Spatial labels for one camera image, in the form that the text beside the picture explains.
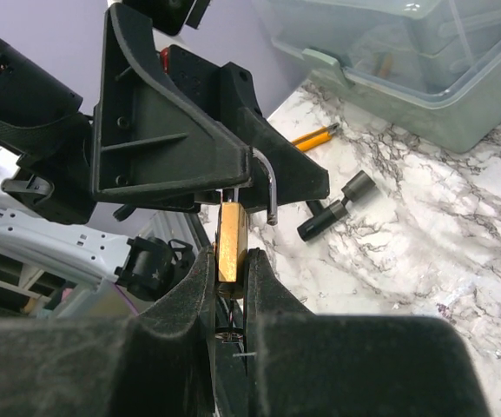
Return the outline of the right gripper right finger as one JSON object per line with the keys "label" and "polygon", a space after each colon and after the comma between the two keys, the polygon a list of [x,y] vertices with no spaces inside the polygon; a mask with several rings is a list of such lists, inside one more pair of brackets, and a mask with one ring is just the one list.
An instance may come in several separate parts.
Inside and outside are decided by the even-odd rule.
{"label": "right gripper right finger", "polygon": [[247,255],[252,416],[486,416],[465,344],[428,316],[314,314]]}

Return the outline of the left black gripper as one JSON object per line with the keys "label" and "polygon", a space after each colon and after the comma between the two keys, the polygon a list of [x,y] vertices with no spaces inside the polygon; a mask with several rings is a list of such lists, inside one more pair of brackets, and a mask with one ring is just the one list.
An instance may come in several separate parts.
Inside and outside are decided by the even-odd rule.
{"label": "left black gripper", "polygon": [[18,158],[3,190],[53,222],[84,224],[99,202],[158,209],[177,195],[249,183],[251,150],[163,71],[152,23],[105,14],[100,99],[81,97],[0,39],[0,146]]}

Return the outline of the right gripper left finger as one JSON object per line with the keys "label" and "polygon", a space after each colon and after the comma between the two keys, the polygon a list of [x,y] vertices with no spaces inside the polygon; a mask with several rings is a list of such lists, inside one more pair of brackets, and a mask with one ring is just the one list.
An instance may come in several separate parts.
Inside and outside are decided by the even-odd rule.
{"label": "right gripper left finger", "polygon": [[137,316],[0,319],[0,416],[210,416],[215,258]]}

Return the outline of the small silver key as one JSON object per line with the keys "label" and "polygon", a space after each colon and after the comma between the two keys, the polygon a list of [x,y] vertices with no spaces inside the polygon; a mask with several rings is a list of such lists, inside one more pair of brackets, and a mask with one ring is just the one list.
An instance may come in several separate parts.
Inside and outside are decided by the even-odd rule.
{"label": "small silver key", "polygon": [[242,328],[219,327],[215,330],[214,335],[222,343],[241,344],[244,341]]}

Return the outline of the brass padlock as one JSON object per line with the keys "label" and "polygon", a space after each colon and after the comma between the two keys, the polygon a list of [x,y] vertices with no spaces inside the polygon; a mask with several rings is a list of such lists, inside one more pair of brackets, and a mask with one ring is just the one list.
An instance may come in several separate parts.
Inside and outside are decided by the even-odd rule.
{"label": "brass padlock", "polygon": [[[258,149],[252,149],[267,176],[267,223],[278,223],[277,180],[273,165]],[[239,202],[238,189],[223,189],[215,240],[218,295],[239,300],[244,296],[244,265],[247,256],[248,215]]]}

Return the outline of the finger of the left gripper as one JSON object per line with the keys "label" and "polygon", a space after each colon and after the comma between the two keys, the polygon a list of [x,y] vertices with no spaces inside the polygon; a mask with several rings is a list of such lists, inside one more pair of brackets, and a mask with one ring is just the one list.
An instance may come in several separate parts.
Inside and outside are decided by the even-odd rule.
{"label": "finger of the left gripper", "polygon": [[250,213],[265,209],[267,174],[250,156],[253,150],[260,151],[273,167],[279,205],[326,197],[326,169],[266,120],[248,69],[232,62],[214,64],[176,45],[162,50],[159,57],[186,104],[206,121],[199,126],[190,117],[179,116],[175,122],[175,132],[184,137],[171,144],[175,156],[168,173],[190,184],[159,201],[160,210],[198,213],[201,206],[218,203],[214,185],[232,185],[238,179],[244,182],[243,207]]}

